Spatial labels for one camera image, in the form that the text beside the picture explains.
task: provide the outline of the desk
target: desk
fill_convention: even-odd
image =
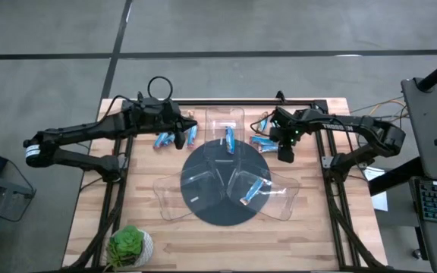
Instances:
[[[346,99],[326,100],[330,113],[348,115]],[[102,101],[99,117],[103,116],[109,103],[110,99]],[[111,113],[119,111],[119,104],[113,106]],[[271,111],[273,108],[272,105],[243,107],[246,140],[253,134],[248,124],[257,121],[264,111]],[[293,112],[302,106],[284,108]],[[205,128],[206,106],[181,106],[181,110],[182,113],[186,113],[187,110],[195,111],[195,118],[199,122],[196,146],[199,146],[204,138],[200,128]],[[334,135],[338,151],[349,152],[345,133],[335,132]],[[156,179],[180,172],[190,151],[176,150],[173,147],[155,151],[152,148],[155,139],[154,135],[139,135],[134,139],[121,216],[121,227],[134,224],[152,236],[155,246],[152,259],[139,270],[281,271],[338,268],[314,135],[303,136],[294,147],[296,158],[293,164],[278,161],[276,154],[264,155],[270,171],[284,177],[294,177],[300,183],[291,219],[278,221],[257,214],[251,220],[232,227],[207,224],[195,215],[174,221],[162,219],[159,201],[152,190],[152,184]],[[328,147],[325,138],[323,141],[324,146]],[[112,148],[113,142],[110,140],[95,140],[90,154],[107,155],[112,152]],[[82,185],[98,177],[97,173],[89,172],[85,174]],[[382,239],[366,182],[349,177],[345,187],[354,230],[369,251],[380,262],[386,264]],[[95,183],[80,194],[63,265],[74,262],[95,235],[104,192],[105,184]],[[345,238],[345,235],[342,236],[344,252],[348,257]]]

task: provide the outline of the white pot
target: white pot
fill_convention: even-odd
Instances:
[[[143,266],[151,259],[152,251],[153,251],[151,236],[147,232],[142,231],[139,228],[138,228],[138,230],[143,232],[143,234],[144,234],[144,236],[143,236],[143,249],[141,250],[140,257],[136,260],[136,262],[133,265],[122,266],[119,269],[131,269],[131,268]]]

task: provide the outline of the black circular base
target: black circular base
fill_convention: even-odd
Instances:
[[[242,149],[241,151],[244,153],[242,155],[242,159],[247,159],[247,165],[242,165],[241,170],[242,171],[249,171],[252,174],[255,174],[260,177],[264,177],[264,174],[256,174],[258,172],[257,168],[251,168],[247,169],[248,165],[256,166],[258,168],[261,168],[263,170],[269,170],[266,160],[264,160],[263,156],[257,152],[254,147],[251,145],[241,142],[239,140],[235,140],[235,150],[238,151],[239,149]],[[206,155],[205,151],[207,153],[210,153],[211,151],[214,151],[215,156],[215,162],[216,159],[218,159],[218,163],[215,164],[217,167],[217,171],[220,173],[220,177],[223,181],[222,182],[217,179],[215,183],[217,183],[220,187],[223,187],[223,193],[226,193],[227,186],[230,180],[230,177],[234,171],[234,169],[237,167],[236,164],[239,161],[238,153],[235,153],[234,155],[230,155],[227,153],[227,150],[225,148],[225,144],[223,146],[220,146],[220,140],[213,140],[211,142],[208,142],[198,148],[196,148],[191,155],[186,160],[185,164],[183,165],[183,171],[190,169],[194,166],[200,165],[204,162],[206,162]],[[265,179],[271,180],[271,177],[268,175],[268,177],[264,177]],[[242,204],[238,204],[235,202],[232,202],[228,196],[224,196],[221,202],[214,206],[210,206],[207,209],[203,210],[197,210],[192,206],[191,200],[194,198],[194,196],[188,196],[189,192],[188,190],[184,190],[184,177],[182,177],[181,180],[181,194],[183,196],[183,199],[185,203],[187,204],[188,208],[201,220],[210,223],[215,224],[219,226],[232,226],[235,224],[243,223],[257,214],[257,211],[260,210],[266,204],[268,200],[267,195],[257,195],[251,200],[254,202],[253,207],[255,210],[251,210],[247,208],[246,206]],[[251,185],[242,185],[242,184],[236,184],[234,185],[234,192],[232,193],[232,196],[234,199],[236,199],[238,196],[244,197],[247,193],[247,191],[250,189]],[[214,192],[217,189],[217,187],[210,187],[210,196],[214,196]],[[263,186],[261,188],[263,191],[270,190],[270,186]]]

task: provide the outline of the transparent plastic container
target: transparent plastic container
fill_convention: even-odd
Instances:
[[[300,185],[255,165],[241,162],[228,182],[228,198],[245,208],[287,221]]]
[[[234,132],[234,151],[228,149],[226,130]],[[237,164],[244,156],[244,110],[239,107],[206,109],[205,158],[218,164]]]
[[[220,203],[225,196],[219,173],[208,163],[158,179],[153,189],[165,220],[200,212]]]

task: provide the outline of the floor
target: floor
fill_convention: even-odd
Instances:
[[[22,142],[38,130],[95,120],[101,98],[136,97],[163,75],[175,98],[271,98],[283,90],[346,97],[355,109],[400,96],[402,79],[436,67],[437,0],[0,0],[0,155],[38,190],[23,220],[0,234],[0,272],[59,268],[82,171],[29,168]],[[166,86],[155,88],[165,95]],[[388,105],[376,115],[398,110]],[[417,156],[410,123],[402,125],[401,154],[374,166]],[[390,190],[391,211],[378,213],[388,262],[429,271],[410,256],[415,233],[397,213],[410,210],[406,190]]]

